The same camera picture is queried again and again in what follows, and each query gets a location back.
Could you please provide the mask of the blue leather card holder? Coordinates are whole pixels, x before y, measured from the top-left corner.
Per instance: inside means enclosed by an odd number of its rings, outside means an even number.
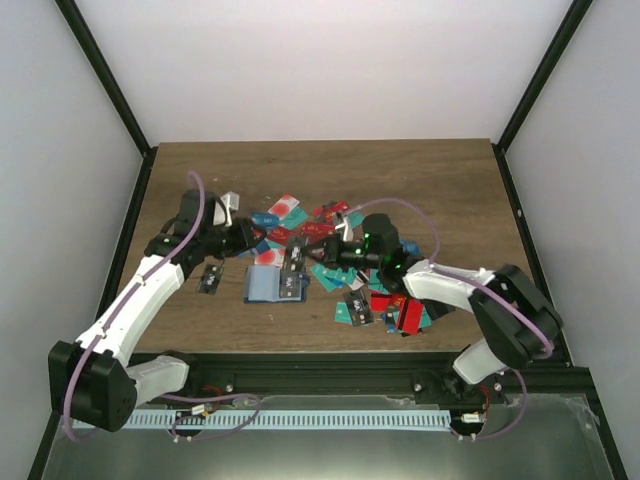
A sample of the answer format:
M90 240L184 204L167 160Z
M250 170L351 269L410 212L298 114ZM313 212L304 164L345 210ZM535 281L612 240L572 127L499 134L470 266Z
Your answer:
M247 269L244 284L245 303L300 303L279 299L280 273L284 269L275 266L251 265Z

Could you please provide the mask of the black VIP card passed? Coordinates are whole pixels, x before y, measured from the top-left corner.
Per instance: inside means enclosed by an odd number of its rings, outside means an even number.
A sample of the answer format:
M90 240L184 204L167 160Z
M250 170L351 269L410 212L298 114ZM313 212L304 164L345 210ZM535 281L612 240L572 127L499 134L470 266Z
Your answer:
M279 282L279 299L300 302L306 298L309 277L303 272L282 270Z

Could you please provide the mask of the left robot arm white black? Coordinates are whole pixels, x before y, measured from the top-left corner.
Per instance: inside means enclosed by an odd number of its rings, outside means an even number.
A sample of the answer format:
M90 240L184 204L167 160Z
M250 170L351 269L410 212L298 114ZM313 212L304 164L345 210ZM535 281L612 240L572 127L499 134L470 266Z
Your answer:
M74 342L57 342L48 355L50 395L67 431L81 421L105 431L122 428L141 404L172 394L196 402L204 379L196 360L167 351L131 365L141 336L163 304L208 257L226 260L266 236L246 217L236 218L239 196L186 191L178 213L147 244L133 277L101 317Z

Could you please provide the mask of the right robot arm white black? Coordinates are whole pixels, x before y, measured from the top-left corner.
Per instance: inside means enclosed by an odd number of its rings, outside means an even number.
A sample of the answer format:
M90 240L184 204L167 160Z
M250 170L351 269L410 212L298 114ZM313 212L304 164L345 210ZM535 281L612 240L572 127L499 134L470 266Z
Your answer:
M362 229L359 240L329 235L307 246L307 255L332 269L373 268L392 294L474 315L481 340L463 349L441 377L451 400L468 402L487 377L552 356L561 316L519 267L468 270L414 255L385 214L366 216Z

